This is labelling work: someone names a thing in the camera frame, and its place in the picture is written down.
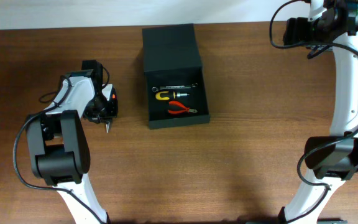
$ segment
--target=pliers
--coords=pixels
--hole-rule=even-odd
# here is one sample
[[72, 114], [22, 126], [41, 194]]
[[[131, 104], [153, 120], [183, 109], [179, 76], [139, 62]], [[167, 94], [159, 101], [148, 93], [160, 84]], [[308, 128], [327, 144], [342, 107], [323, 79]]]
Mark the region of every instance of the pliers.
[[181, 113], [184, 113], [184, 112], [197, 113], [196, 109], [188, 108], [185, 105], [183, 105], [180, 102], [177, 102], [175, 100], [170, 101], [169, 105], [175, 105], [175, 106], [179, 106], [179, 107], [183, 108], [183, 110], [178, 110], [178, 111], [168, 110], [168, 113], [170, 113], [170, 114], [181, 114]]

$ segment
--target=brown table surface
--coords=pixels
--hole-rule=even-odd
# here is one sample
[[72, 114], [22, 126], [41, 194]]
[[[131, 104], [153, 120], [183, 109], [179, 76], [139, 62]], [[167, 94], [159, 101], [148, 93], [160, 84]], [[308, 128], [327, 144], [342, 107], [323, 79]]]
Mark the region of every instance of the brown table surface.
[[[278, 50], [268, 24], [195, 25], [211, 122], [150, 130], [142, 73], [142, 27], [0, 31], [0, 223], [73, 223], [56, 192], [24, 187], [12, 145], [38, 97], [60, 75], [97, 59], [119, 96], [112, 131], [83, 121], [89, 176], [113, 221], [191, 222], [275, 217], [296, 193], [296, 163], [311, 136], [329, 134], [334, 111], [332, 53], [307, 60], [306, 49]], [[276, 25], [277, 40], [284, 23]], [[19, 168], [30, 169], [27, 142]], [[320, 217], [358, 223], [358, 174]]]

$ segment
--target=open box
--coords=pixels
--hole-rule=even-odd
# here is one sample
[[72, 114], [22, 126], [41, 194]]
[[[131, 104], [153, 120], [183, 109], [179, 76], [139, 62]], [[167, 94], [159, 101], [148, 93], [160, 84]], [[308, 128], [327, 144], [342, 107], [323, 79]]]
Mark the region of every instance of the open box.
[[[143, 29], [144, 73], [149, 102], [149, 128], [169, 128], [210, 121], [203, 80], [203, 65], [198, 53], [192, 24]], [[171, 90], [189, 93], [177, 98], [197, 113], [170, 114], [168, 109], [181, 110], [167, 101], [155, 98], [153, 87], [192, 85], [197, 87]]]

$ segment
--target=silver wrench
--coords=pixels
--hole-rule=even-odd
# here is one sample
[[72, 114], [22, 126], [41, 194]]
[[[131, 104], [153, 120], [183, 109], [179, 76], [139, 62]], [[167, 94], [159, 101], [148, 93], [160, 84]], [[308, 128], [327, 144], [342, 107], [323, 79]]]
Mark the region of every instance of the silver wrench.
[[198, 84], [197, 83], [193, 83], [191, 85], [185, 85], [185, 86], [160, 86], [160, 88], [158, 87], [153, 87], [152, 91], [153, 92], [158, 92], [159, 90], [177, 90], [177, 89], [187, 89], [187, 88], [195, 88], [197, 87]]

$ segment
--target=white backdrop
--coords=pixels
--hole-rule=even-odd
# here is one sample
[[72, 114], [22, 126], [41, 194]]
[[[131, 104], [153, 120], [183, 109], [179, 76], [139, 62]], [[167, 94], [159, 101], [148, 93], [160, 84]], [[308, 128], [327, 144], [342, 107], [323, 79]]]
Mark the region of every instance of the white backdrop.
[[[0, 29], [269, 21], [288, 0], [0, 0]], [[297, 2], [277, 16], [308, 17]]]

